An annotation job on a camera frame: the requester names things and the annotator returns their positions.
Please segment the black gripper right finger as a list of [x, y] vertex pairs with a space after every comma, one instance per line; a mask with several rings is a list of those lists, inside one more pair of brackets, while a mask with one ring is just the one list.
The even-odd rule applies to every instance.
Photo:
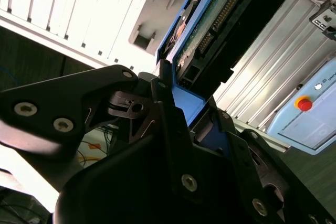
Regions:
[[213, 150], [229, 166], [226, 198], [231, 223], [335, 223], [335, 219], [253, 130], [235, 129], [232, 118], [213, 106]]

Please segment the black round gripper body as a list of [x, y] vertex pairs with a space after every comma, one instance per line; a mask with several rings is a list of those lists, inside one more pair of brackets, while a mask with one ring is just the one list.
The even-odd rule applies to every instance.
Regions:
[[54, 223], [249, 223], [230, 163], [194, 147], [202, 173], [199, 204], [173, 193], [164, 149], [147, 137], [72, 177], [62, 189]]

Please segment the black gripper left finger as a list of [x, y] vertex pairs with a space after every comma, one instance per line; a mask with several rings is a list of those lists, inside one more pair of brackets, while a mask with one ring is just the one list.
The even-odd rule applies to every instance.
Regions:
[[171, 64], [165, 62], [150, 81], [114, 65], [3, 91], [1, 143], [62, 163], [74, 158], [86, 133], [128, 120], [127, 145], [119, 151], [147, 137], [160, 141], [173, 193], [199, 204], [202, 174], [172, 85]]

